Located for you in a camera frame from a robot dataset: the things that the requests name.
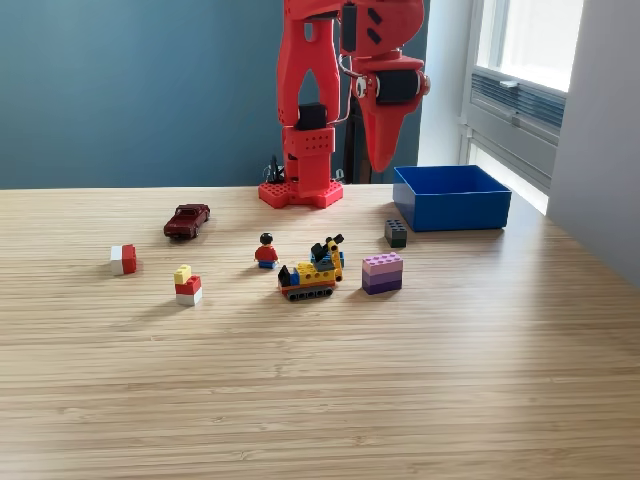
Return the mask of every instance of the dark red toy car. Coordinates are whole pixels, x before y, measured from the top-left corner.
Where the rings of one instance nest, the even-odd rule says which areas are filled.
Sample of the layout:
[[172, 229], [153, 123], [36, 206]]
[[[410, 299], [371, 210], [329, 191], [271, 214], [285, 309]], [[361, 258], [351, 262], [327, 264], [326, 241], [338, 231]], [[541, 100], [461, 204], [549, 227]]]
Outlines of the dark red toy car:
[[200, 227], [209, 221], [211, 210], [207, 205], [188, 204], [176, 208], [176, 213], [164, 226], [164, 235], [171, 238], [196, 238]]

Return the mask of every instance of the lego vehicle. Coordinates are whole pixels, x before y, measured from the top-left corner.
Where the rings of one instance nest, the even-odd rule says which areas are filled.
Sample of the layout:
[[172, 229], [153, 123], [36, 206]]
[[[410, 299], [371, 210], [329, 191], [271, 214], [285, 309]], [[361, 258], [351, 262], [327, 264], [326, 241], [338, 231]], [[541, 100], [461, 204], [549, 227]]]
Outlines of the lego vehicle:
[[342, 235], [328, 237], [324, 245], [311, 247], [311, 258], [300, 262], [289, 271], [284, 265], [278, 273], [278, 287], [290, 301], [329, 297], [336, 282], [342, 281], [344, 256], [338, 245], [344, 241]]
[[175, 239], [196, 238], [200, 233], [200, 227], [209, 221], [210, 216], [211, 210], [207, 205], [180, 205], [176, 208], [175, 215], [164, 226], [164, 235]]

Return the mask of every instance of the window frame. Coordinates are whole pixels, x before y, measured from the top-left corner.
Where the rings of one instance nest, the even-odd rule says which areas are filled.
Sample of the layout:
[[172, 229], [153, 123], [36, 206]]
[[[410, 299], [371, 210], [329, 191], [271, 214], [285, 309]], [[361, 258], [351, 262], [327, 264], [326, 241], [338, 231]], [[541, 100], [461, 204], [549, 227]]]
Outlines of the window frame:
[[[489, 65], [499, 68], [510, 0], [495, 1]], [[517, 85], [541, 95], [553, 95], [565, 100], [567, 93], [477, 65], [484, 5], [485, 0], [474, 0], [462, 113], [459, 119], [462, 127], [459, 163], [469, 162], [471, 144], [478, 142], [493, 153], [502, 153], [501, 162], [538, 188], [548, 191], [555, 166], [560, 129], [537, 122], [474, 92], [472, 75], [479, 74], [497, 80], [506, 89]]]

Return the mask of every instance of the red shirt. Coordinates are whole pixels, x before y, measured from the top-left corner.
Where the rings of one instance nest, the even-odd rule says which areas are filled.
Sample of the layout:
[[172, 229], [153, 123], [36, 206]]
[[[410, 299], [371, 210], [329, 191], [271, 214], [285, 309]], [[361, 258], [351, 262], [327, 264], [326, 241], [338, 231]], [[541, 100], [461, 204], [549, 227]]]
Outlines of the red shirt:
[[258, 250], [256, 250], [255, 258], [259, 262], [277, 262], [278, 254], [276, 253], [275, 248], [271, 246], [263, 245], [260, 248], [258, 248]]

